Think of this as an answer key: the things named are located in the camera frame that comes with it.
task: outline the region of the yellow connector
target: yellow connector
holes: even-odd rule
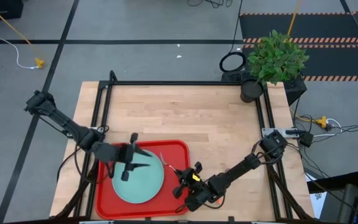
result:
[[[316,123],[318,123],[322,128],[326,128],[327,127],[327,117],[322,116],[321,119],[316,120]]]
[[[37,64],[38,68],[43,68],[44,67],[44,63],[45,63],[44,60],[41,60],[39,58],[35,58],[35,62]]]

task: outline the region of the white cable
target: white cable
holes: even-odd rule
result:
[[[12,44],[12,43],[10,43],[9,41],[7,41],[7,40],[4,40],[4,39],[2,39],[2,38],[0,38],[0,40],[3,41],[3,42],[5,42],[5,43],[7,43],[7,44],[9,44],[10,46],[12,46],[12,47],[15,48],[15,50],[16,50],[16,64],[17,64],[18,66],[20,66],[20,68],[26,68],[26,69],[39,68],[38,66],[35,66],[35,67],[25,67],[25,66],[22,66],[21,64],[19,64],[19,50],[17,49],[17,47],[16,47],[14,44]]]
[[[328,118],[327,119],[327,124],[328,124],[328,121],[334,121],[339,126],[339,129],[341,130],[341,132],[339,132],[337,134],[341,134],[343,132],[341,125],[335,119]],[[337,135],[337,134],[317,134],[317,135],[315,135],[313,137],[334,136],[334,135]]]

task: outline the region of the potted plant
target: potted plant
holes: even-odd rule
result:
[[[306,90],[300,72],[309,59],[309,56],[305,55],[306,50],[299,49],[299,46],[290,42],[289,38],[289,35],[278,34],[273,30],[269,37],[262,37],[261,41],[255,44],[254,51],[248,56],[250,75],[254,80],[262,82],[263,85],[267,82],[274,85],[277,82],[284,82],[287,94],[287,90]]]

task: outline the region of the floor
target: floor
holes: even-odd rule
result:
[[[60,40],[74,0],[26,0],[21,19],[10,22],[29,39]],[[293,12],[296,0],[244,0],[242,12]],[[347,0],[358,11],[358,0]],[[213,9],[186,0],[79,0],[68,40],[230,40],[239,1]],[[339,0],[303,1],[301,12],[343,12]],[[20,39],[0,22],[0,36]],[[241,39],[237,32],[236,39]],[[11,46],[0,44],[0,204],[19,157],[31,116],[23,111],[34,90],[42,89],[58,41],[36,45],[47,66],[24,70]],[[20,63],[34,66],[34,51],[18,45]],[[66,44],[50,85],[60,110],[73,116],[80,84],[107,79],[114,70],[120,80],[220,80],[219,61],[229,44]],[[235,67],[239,61],[227,62]],[[299,114],[327,116],[342,125],[358,124],[358,82],[306,82]],[[320,129],[313,126],[312,133]],[[4,221],[47,218],[56,186],[56,172],[67,140],[47,125],[37,124],[16,190]],[[358,170],[358,132],[316,143],[309,156],[329,175]],[[326,203],[336,203],[327,197]],[[333,220],[323,209],[322,219]]]

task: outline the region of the yellow label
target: yellow label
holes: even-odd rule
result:
[[[196,174],[193,174],[193,179],[194,179],[195,181],[200,181],[200,178],[198,178]]]

